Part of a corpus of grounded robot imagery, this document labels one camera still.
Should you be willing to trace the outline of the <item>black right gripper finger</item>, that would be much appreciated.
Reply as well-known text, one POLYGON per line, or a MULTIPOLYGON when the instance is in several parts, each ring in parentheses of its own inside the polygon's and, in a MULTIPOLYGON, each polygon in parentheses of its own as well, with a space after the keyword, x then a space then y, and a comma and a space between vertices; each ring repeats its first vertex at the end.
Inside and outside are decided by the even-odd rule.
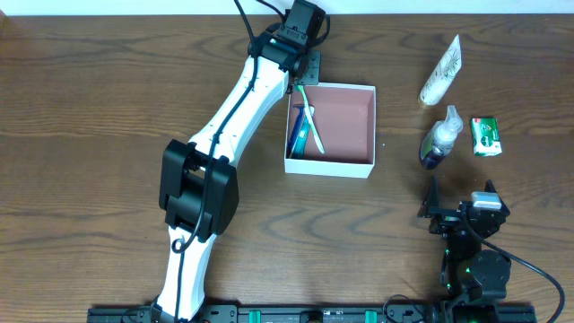
POLYGON ((439 214, 439 183, 435 176, 431 177, 430 186, 417 213, 421 218, 432 218, 439 214))
POLYGON ((491 179, 488 179, 485 183, 485 187, 484 187, 484 194, 485 194, 485 201, 488 205, 498 205, 498 206, 503 206, 503 200, 500 197, 498 191, 496 190, 496 188, 494 187, 494 184, 492 182, 491 179))

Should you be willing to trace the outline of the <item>green white toothbrush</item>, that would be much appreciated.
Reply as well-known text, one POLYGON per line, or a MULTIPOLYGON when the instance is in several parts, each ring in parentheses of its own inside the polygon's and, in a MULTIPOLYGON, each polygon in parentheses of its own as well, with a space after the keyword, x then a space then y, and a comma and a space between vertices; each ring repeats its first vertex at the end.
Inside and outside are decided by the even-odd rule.
POLYGON ((319 152, 324 154, 326 151, 325 151, 324 145, 322 143, 322 140, 320 138, 320 135, 317 131, 313 116, 311 114, 309 100, 308 100, 307 94, 305 93, 304 86, 303 85, 296 85, 296 89, 301 93, 303 103, 304 103, 304 112, 305 112, 306 118, 308 120, 309 127, 313 133, 313 137, 314 137, 316 146, 317 146, 319 152))

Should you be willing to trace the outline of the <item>blue disposable razor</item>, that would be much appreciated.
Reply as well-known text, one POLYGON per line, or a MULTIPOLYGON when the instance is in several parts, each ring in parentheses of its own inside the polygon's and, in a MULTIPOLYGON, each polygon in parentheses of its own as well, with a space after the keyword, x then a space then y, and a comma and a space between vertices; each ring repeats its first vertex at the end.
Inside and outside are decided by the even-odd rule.
POLYGON ((303 121, 305 119, 305 112, 304 112, 305 106, 303 104, 296 104, 294 106, 294 108, 297 109, 299 111, 299 113, 295 119, 295 123, 293 125, 293 129, 291 131, 291 135, 290 135, 290 138, 288 141, 288 146, 287 146, 287 157, 288 158, 290 158, 292 155, 293 148, 295 146, 298 135, 300 133, 300 129, 301 129, 301 126, 303 124, 303 121))

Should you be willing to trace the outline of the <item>white box pink interior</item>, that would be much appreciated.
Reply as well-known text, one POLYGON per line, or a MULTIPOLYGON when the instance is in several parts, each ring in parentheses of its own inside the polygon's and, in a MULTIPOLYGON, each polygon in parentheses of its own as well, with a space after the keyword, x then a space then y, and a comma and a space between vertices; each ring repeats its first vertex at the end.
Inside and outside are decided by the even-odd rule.
POLYGON ((319 83, 306 86, 312 116, 325 148, 319 152, 309 130, 302 159, 287 157, 287 146, 301 93, 289 97, 284 171, 291 174, 366 179, 375 166, 377 94, 372 85, 319 83))

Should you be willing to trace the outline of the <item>small toothpaste tube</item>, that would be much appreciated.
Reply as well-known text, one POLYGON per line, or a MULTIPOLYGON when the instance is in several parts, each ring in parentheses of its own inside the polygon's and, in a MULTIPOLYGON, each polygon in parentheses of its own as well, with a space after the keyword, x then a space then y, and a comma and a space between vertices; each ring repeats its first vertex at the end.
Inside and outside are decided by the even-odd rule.
POLYGON ((295 146, 293 148, 293 152, 292 152, 290 159, 298 159, 299 160, 299 159, 302 159, 304 157, 307 139, 309 136, 309 130, 310 130, 309 123, 308 123, 308 120, 307 120, 306 115, 305 115, 305 119, 304 119, 303 124, 301 126, 300 133, 298 135, 298 138, 297 138, 297 141, 296 141, 295 146))

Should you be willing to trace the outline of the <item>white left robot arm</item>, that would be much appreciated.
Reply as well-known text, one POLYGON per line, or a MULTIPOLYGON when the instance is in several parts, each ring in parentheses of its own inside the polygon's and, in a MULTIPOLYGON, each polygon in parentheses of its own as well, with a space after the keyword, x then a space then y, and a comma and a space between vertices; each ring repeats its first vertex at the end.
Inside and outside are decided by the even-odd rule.
POLYGON ((294 1, 281 20, 250 33, 248 57, 229 96, 188 141, 172 140, 162 155, 159 206, 165 213, 170 255, 154 322, 191 322, 203 306, 204 278, 216 238, 239 205, 237 165, 267 112, 309 79, 316 84, 316 47, 330 31, 326 12, 294 1))

